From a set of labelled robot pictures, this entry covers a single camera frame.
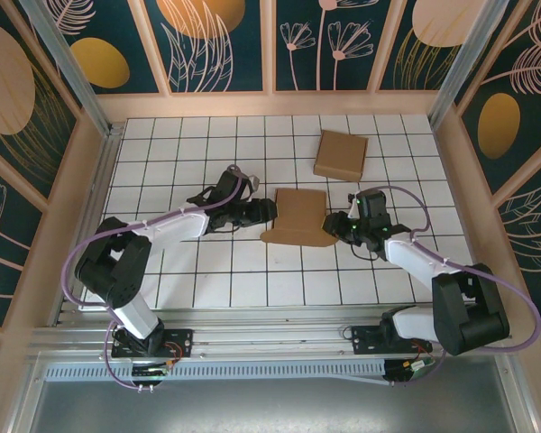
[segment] robotic arm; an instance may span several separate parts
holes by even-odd
[[[233,199],[221,207],[207,207],[229,198],[239,178],[241,185]],[[116,339],[138,355],[157,354],[164,345],[164,325],[140,293],[148,259],[177,242],[215,233],[227,223],[238,228],[271,221],[277,216],[277,207],[270,199],[252,198],[258,186],[257,178],[247,178],[229,168],[215,187],[189,198],[179,216],[99,239],[88,246],[78,261],[75,275],[123,323],[124,329],[115,334]],[[126,226],[111,217],[102,223],[97,233]]]
[[[438,341],[449,354],[458,355],[509,336],[509,322],[494,282],[447,266],[416,248],[410,229],[391,223],[382,192],[361,191],[351,194],[349,201],[349,214],[329,215],[323,229],[347,244],[366,244],[378,258],[398,265],[433,293],[432,307],[383,314],[380,331],[387,345],[412,338]],[[491,273],[484,264],[470,267]]]

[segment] yellow circle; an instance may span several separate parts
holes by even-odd
[[[461,45],[484,3],[485,0],[417,0],[413,9],[413,32],[431,47]]]
[[[0,27],[0,134],[17,134],[28,124],[35,90],[32,64],[16,39]]]
[[[481,152],[491,160],[503,156],[515,141],[520,122],[521,112],[513,97],[505,93],[490,97],[479,116]]]
[[[119,88],[128,81],[126,59],[107,41],[84,38],[70,47],[87,80],[101,88]]]
[[[207,20],[205,7],[212,14],[215,26],[218,15],[229,33],[244,17],[244,0],[157,0],[156,3],[166,21],[191,38],[209,39],[219,34]]]

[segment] cardboard box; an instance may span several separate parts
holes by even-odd
[[[272,229],[261,234],[270,244],[330,246],[336,238],[323,230],[326,193],[316,189],[277,189],[279,215]]]
[[[317,176],[358,182],[362,177],[367,142],[363,137],[323,131],[313,172]]]

